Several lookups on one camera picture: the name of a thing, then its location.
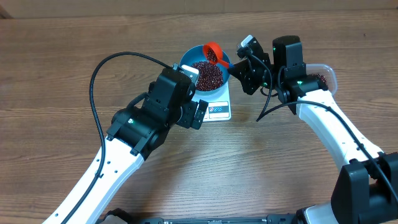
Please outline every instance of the wood grain surface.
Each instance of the wood grain surface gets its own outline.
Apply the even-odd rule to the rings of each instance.
[[[385,152],[398,148],[398,10],[303,11],[0,21],[0,223],[41,223],[95,156],[100,140],[88,100],[100,60],[135,51],[167,64],[214,40],[234,63],[236,44],[299,35],[307,63],[335,69],[335,100]],[[95,83],[99,118],[147,90],[161,68],[141,58],[104,65]],[[230,79],[231,121],[174,127],[105,211],[165,218],[253,217],[330,199],[337,168],[288,108],[255,122],[260,93]],[[278,105],[272,99],[270,106]]]
[[[208,14],[395,9],[398,0],[0,0],[16,19],[148,14]]]
[[[0,19],[11,19],[12,17],[0,4]]]

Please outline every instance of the digital kitchen scale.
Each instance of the digital kitchen scale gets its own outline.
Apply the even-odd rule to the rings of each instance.
[[[225,62],[230,63],[228,56],[224,52],[223,52],[223,60]],[[190,67],[195,62],[205,62],[205,61],[206,58],[203,54],[203,45],[199,45],[193,47],[183,55],[183,57],[181,58],[180,66],[187,65]],[[204,100],[209,103],[203,122],[228,121],[231,119],[232,116],[231,101],[229,99],[229,86],[228,86],[229,73],[224,66],[220,64],[217,64],[217,66],[223,72],[224,84],[221,87],[211,91],[197,90],[192,98],[192,100],[196,102],[199,102],[199,100]]]

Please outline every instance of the black cable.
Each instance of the black cable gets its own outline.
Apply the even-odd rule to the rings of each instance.
[[[261,94],[263,94],[264,96],[268,96],[268,94],[264,93],[264,90],[262,90],[262,89],[264,89],[264,87],[261,87],[261,89],[260,89]],[[278,96],[278,93],[271,95],[271,97],[275,97],[275,96]]]
[[[108,57],[106,57],[104,60],[102,60],[97,67],[95,68],[92,76],[91,76],[91,80],[90,80],[90,89],[89,89],[89,96],[90,96],[90,105],[91,105],[91,110],[93,112],[93,116],[94,116],[94,120],[95,120],[95,124],[97,125],[97,130],[99,133],[99,138],[101,139],[101,162],[99,163],[99,167],[98,167],[98,171],[94,176],[94,179],[91,181],[91,184],[88,186],[86,192],[83,194],[83,196],[81,196],[80,200],[76,203],[76,205],[74,206],[74,208],[69,212],[69,214],[65,217],[65,219],[61,222],[61,224],[66,224],[69,219],[72,217],[72,215],[78,210],[79,206],[83,203],[83,201],[86,199],[87,195],[90,193],[90,191],[92,190],[92,188],[94,187],[95,183],[97,182],[98,178],[101,175],[101,171],[102,168],[104,166],[105,163],[105,138],[104,138],[104,134],[102,132],[102,128],[101,128],[101,123],[100,120],[98,119],[98,114],[97,111],[95,109],[95,105],[94,105],[94,96],[93,96],[93,89],[94,89],[94,80],[95,80],[95,76],[97,76],[98,70],[100,70],[100,68],[108,61],[111,60],[112,58],[118,57],[118,56],[122,56],[122,55],[133,55],[133,56],[138,56],[138,57],[142,57],[148,60],[151,60],[155,63],[158,63],[159,65],[162,65],[166,68],[172,68],[169,65],[166,65],[165,63],[156,60],[150,56],[146,56],[144,54],[140,54],[140,53],[135,53],[135,52],[120,52],[120,53],[116,53],[116,54],[112,54]]]
[[[137,103],[139,103],[141,100],[145,99],[145,97],[148,96],[148,93],[141,93],[140,95],[138,95],[137,97],[135,97],[128,105],[127,105],[127,109],[128,108],[132,108],[133,106],[135,106]]]
[[[266,109],[267,109],[267,107],[268,107],[268,104],[269,104],[269,100],[271,99],[270,96],[271,96],[271,93],[272,93],[272,73],[271,73],[271,71],[269,70],[269,68],[267,67],[267,65],[265,65],[264,62],[262,62],[259,58],[257,58],[257,57],[254,56],[253,54],[249,54],[248,56],[251,57],[251,58],[256,59],[256,60],[265,68],[263,77],[265,77],[266,72],[269,73],[269,82],[270,82],[270,84],[269,84],[268,97],[267,97],[266,104],[264,105],[264,107],[263,107],[263,109],[262,109],[262,111],[261,111],[259,117],[258,117],[257,120],[256,120],[256,121],[258,122],[258,121],[261,119],[261,118],[260,118],[261,114],[263,114],[263,113],[266,111]]]
[[[254,76],[253,67],[251,66],[251,61],[250,61],[250,59],[248,59],[248,62],[249,62],[250,73],[251,73],[252,76]]]
[[[365,156],[371,161],[372,165],[377,169],[377,171],[380,173],[382,180],[384,181],[384,183],[387,185],[387,188],[389,189],[389,191],[391,192],[391,194],[393,195],[393,197],[395,198],[396,202],[398,203],[398,196],[397,193],[395,192],[395,190],[392,188],[391,183],[388,181],[388,178],[386,177],[385,173],[381,170],[381,168],[379,167],[379,165],[376,163],[376,161],[373,159],[373,157],[368,153],[368,151],[365,149],[365,146],[360,143],[360,141],[358,140],[358,138],[355,136],[354,132],[351,130],[351,128],[349,128],[348,124],[345,122],[345,120],[335,111],[333,110],[330,106],[326,106],[324,104],[321,103],[317,103],[317,102],[312,102],[312,101],[295,101],[295,102],[290,102],[290,103],[284,103],[278,106],[275,106],[274,108],[269,109],[267,112],[265,112],[261,118],[265,117],[265,115],[279,109],[282,108],[284,106],[288,106],[288,105],[296,105],[299,103],[305,103],[305,104],[309,104],[309,105],[315,105],[315,106],[319,106],[322,107],[324,109],[326,109],[327,111],[330,111],[333,115],[336,116],[336,118],[341,122],[341,124],[344,126],[344,128],[346,128],[348,134],[354,139],[354,142],[358,145],[358,148],[363,152],[363,154],[365,154]]]
[[[278,84],[278,88],[279,88],[279,89],[282,89],[282,88],[280,87],[280,74],[282,73],[282,69],[284,69],[284,68],[286,68],[285,65],[281,66],[281,67],[279,68],[279,72],[278,72],[278,82],[277,82],[277,84]]]

